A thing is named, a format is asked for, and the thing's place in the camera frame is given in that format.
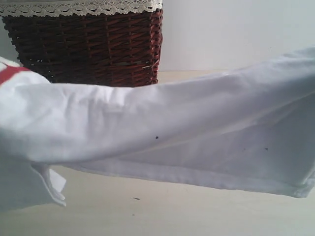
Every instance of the wicker basket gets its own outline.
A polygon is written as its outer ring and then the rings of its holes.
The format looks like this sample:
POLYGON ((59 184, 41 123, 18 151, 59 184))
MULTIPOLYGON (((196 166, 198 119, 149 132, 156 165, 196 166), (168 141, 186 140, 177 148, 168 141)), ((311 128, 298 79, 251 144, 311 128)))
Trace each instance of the wicker basket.
POLYGON ((55 83, 157 83, 162 9, 59 17, 3 17, 21 63, 55 83))

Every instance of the lace trim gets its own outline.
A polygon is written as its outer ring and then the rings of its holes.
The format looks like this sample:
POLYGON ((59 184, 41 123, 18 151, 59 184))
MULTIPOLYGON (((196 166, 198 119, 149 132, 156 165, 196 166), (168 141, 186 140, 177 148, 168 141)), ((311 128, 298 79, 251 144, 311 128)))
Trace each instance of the lace trim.
POLYGON ((114 15, 154 12, 162 0, 72 0, 52 2, 0 2, 0 16, 114 15))

